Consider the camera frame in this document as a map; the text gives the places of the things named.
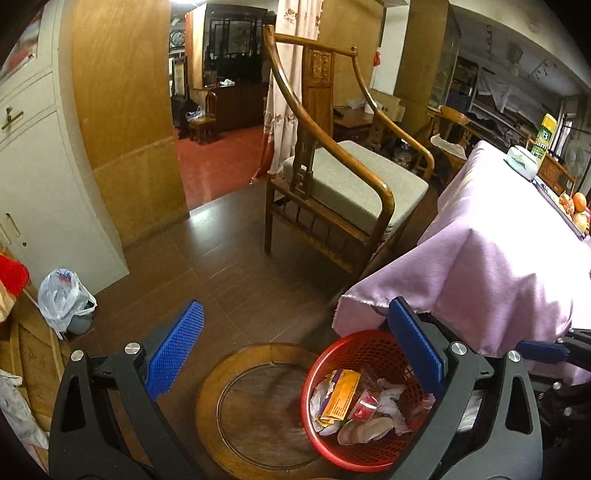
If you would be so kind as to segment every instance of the wooden cabinet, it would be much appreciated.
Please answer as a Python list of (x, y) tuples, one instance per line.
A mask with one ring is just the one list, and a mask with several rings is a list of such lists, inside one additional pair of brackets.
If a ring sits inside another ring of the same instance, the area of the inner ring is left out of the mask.
[(401, 127), (411, 135), (430, 121), (427, 106), (445, 104), (461, 36), (448, 0), (413, 0), (394, 95), (406, 107)]
[(80, 134), (69, 77), (73, 4), (46, 5), (37, 57), (0, 83), (0, 114), (23, 111), (0, 135), (0, 241), (35, 287), (69, 268), (96, 293), (128, 270)]
[(209, 91), (216, 94), (216, 128), (220, 132), (261, 125), (268, 83), (243, 83), (229, 87), (197, 90), (194, 100), (205, 107)]

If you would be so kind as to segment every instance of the gray seat cushion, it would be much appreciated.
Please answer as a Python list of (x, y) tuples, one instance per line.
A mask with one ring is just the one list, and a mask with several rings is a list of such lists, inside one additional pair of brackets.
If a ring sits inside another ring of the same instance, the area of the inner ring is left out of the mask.
[[(427, 182), (408, 170), (363, 148), (352, 141), (339, 145), (380, 177), (394, 195), (394, 214), (386, 235), (408, 218), (427, 192)], [(287, 181), (293, 175), (294, 157), (284, 161), (282, 172)], [(382, 210), (378, 194), (363, 180), (353, 174), (324, 148), (314, 154), (314, 176), (311, 196), (366, 233), (371, 233)]]

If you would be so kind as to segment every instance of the doorway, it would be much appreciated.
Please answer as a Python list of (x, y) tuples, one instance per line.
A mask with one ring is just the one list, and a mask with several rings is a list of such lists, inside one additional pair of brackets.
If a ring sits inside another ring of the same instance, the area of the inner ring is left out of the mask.
[(270, 68), (262, 26), (278, 0), (171, 3), (168, 74), (189, 210), (247, 186), (261, 155)]

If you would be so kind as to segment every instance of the curved armrest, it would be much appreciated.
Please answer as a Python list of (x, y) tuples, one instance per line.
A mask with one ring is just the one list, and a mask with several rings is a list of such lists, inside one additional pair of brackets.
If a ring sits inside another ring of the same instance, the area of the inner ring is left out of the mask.
[(314, 40), (310, 40), (308, 38), (298, 38), (292, 37), (290, 35), (281, 35), (275, 34), (275, 29), (271, 25), (265, 25), (263, 29), (263, 35), (265, 39), (265, 49), (267, 54), (269, 55), (269, 59), (271, 60), (271, 68), (273, 70), (273, 75), (275, 76), (275, 80), (277, 81), (277, 85), (285, 97), (287, 104), (290, 106), (291, 110), (294, 112), (295, 116), (298, 120), (303, 124), (303, 126), (314, 135), (315, 139), (332, 155), (336, 158), (340, 163), (342, 163), (345, 167), (347, 167), (351, 172), (353, 172), (356, 176), (358, 176), (363, 182), (368, 184), (379, 196), (382, 202), (382, 210), (379, 214), (378, 221), (376, 222), (376, 228), (372, 232), (369, 242), (379, 240), (377, 237), (381, 237), (384, 233), (385, 228), (387, 227), (392, 215), (394, 214), (394, 195), (392, 195), (392, 190), (384, 183), (384, 181), (379, 178), (373, 171), (367, 168), (364, 164), (362, 164), (359, 160), (357, 160), (353, 155), (347, 152), (343, 147), (341, 147), (337, 142), (335, 142), (329, 135), (326, 134), (324, 130), (320, 128), (320, 126), (312, 120), (304, 106), (299, 101), (298, 97), (293, 91), (289, 80), (287, 79), (287, 75), (285, 74), (285, 70), (283, 69), (283, 65), (281, 64), (281, 59), (279, 57), (279, 52), (277, 51), (277, 43), (276, 41), (280, 41), (282, 43), (290, 43), (294, 45), (302, 45), (311, 48), (316, 48), (322, 51), (328, 51), (332, 53), (347, 55), (354, 60), (357, 56), (357, 51), (342, 51), (336, 48), (326, 47)]
[(361, 70), (359, 69), (359, 60), (357, 56), (351, 57), (353, 61), (353, 70), (355, 71), (355, 77), (357, 78), (357, 83), (359, 84), (359, 88), (363, 92), (363, 96), (365, 100), (369, 103), (369, 106), (374, 111), (374, 115), (377, 115), (378, 118), (398, 137), (402, 138), (405, 142), (409, 143), (415, 150), (417, 150), (424, 158), (427, 160), (427, 169), (423, 174), (423, 180), (429, 181), (431, 176), (433, 175), (433, 169), (435, 168), (435, 160), (433, 159), (433, 155), (431, 152), (423, 147), (417, 140), (411, 137), (408, 133), (406, 133), (402, 128), (392, 122), (384, 112), (382, 112), (378, 105), (375, 103), (375, 100), (369, 94), (369, 90), (365, 86), (365, 82), (363, 81), (363, 77), (361, 76)]

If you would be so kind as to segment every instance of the red object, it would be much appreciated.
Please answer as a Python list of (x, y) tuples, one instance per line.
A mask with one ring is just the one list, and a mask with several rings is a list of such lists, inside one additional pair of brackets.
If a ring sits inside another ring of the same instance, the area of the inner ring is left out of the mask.
[(29, 271), (22, 263), (0, 254), (0, 281), (18, 297), (29, 281)]
[(308, 438), (324, 458), (354, 472), (381, 472), (392, 466), (408, 446), (414, 433), (399, 437), (392, 432), (375, 442), (339, 445), (336, 435), (321, 437), (314, 431), (309, 414), (310, 397), (316, 385), (327, 374), (337, 368), (360, 371), (365, 365), (369, 365), (379, 378), (406, 385), (404, 393), (397, 401), (405, 418), (420, 405), (424, 397), (423, 389), (414, 376), (405, 378), (408, 361), (392, 334), (385, 330), (365, 330), (341, 338), (318, 357), (301, 392), (300, 413)]
[(375, 398), (367, 388), (359, 396), (359, 400), (351, 409), (349, 420), (369, 420), (374, 416), (379, 406), (379, 400)]

